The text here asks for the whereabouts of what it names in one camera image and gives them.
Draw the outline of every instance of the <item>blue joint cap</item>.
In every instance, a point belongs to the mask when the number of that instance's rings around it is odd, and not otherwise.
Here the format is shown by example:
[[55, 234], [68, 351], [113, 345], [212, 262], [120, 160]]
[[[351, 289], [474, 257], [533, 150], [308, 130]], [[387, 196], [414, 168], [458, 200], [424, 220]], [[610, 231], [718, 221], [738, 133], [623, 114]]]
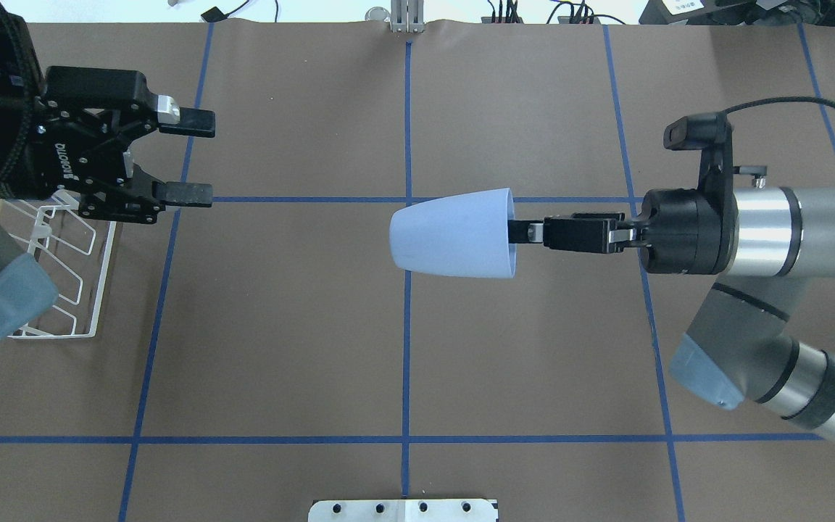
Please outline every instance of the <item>blue joint cap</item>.
[[0, 272], [0, 341], [53, 307], [57, 288], [30, 254]]
[[669, 363], [669, 373], [700, 399], [724, 410], [735, 409], [743, 393], [687, 333]]

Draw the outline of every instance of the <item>robotic arm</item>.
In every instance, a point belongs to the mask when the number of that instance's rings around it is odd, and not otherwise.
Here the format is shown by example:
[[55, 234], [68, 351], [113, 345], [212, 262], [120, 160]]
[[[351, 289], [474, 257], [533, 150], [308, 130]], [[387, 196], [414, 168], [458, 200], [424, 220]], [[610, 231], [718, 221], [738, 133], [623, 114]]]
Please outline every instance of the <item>robotic arm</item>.
[[[783, 333], [807, 278], [835, 277], [835, 188], [766, 188], [765, 166], [733, 164], [729, 112], [779, 102], [835, 109], [831, 100], [789, 96], [687, 116], [665, 129], [663, 144], [672, 151], [702, 153], [698, 188], [647, 192], [640, 214], [630, 219], [573, 214], [518, 220], [508, 211], [507, 234], [503, 228], [500, 233], [511, 248], [543, 244], [595, 254], [639, 248], [647, 272], [720, 274], [676, 351], [672, 377], [725, 410], [749, 397], [835, 442], [835, 354]], [[737, 175], [751, 176], [752, 187], [734, 188]], [[415, 248], [449, 237], [428, 233], [428, 224], [440, 220], [415, 212], [430, 204], [392, 218], [392, 257], [405, 270], [426, 267], [412, 261], [420, 257]], [[500, 212], [504, 218], [503, 207]], [[507, 247], [502, 252], [512, 252]]]
[[[212, 186], [163, 182], [130, 155], [153, 131], [215, 136], [215, 113], [157, 95], [136, 70], [50, 67], [0, 3], [0, 198], [80, 193], [84, 218], [153, 224], [167, 205], [212, 206]], [[46, 311], [57, 290], [0, 227], [0, 339]]]

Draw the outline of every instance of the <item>black mount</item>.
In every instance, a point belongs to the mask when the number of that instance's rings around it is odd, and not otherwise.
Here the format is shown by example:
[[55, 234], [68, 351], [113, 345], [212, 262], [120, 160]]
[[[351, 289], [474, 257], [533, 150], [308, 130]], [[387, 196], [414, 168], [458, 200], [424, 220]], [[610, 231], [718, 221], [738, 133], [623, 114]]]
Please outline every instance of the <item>black mount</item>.
[[[155, 223], [166, 205], [212, 205], [211, 185], [160, 181], [128, 151], [155, 130], [213, 138], [211, 110], [175, 106], [169, 96], [150, 92], [136, 70], [50, 67], [44, 76], [24, 19], [8, 14], [7, 20], [19, 41], [13, 44], [0, 19], [0, 172], [29, 110], [25, 85], [33, 106], [24, 151], [0, 182], [0, 198], [46, 199], [69, 189], [82, 195], [84, 217], [135, 223]], [[20, 73], [20, 60], [30, 77]]]

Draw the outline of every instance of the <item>robotiq logo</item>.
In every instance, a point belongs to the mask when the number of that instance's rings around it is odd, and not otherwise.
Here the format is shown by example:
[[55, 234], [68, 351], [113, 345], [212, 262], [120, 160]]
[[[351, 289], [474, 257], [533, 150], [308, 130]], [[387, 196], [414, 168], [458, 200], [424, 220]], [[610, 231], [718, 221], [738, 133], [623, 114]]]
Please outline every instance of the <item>robotiq logo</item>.
[[70, 162], [70, 156], [67, 154], [66, 143], [55, 143], [54, 149], [57, 150], [57, 159], [60, 161], [60, 168], [63, 169], [63, 178], [79, 181], [79, 178], [76, 178], [76, 175], [72, 172], [72, 163]]

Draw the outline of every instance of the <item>light blue cup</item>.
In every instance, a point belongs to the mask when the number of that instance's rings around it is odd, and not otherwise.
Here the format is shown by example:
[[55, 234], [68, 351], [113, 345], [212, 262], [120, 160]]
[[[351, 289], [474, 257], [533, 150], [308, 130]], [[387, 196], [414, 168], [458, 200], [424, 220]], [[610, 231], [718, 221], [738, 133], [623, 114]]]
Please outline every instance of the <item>light blue cup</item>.
[[513, 278], [517, 247], [507, 242], [508, 219], [510, 188], [412, 205], [391, 217], [391, 258], [404, 270], [437, 276]]

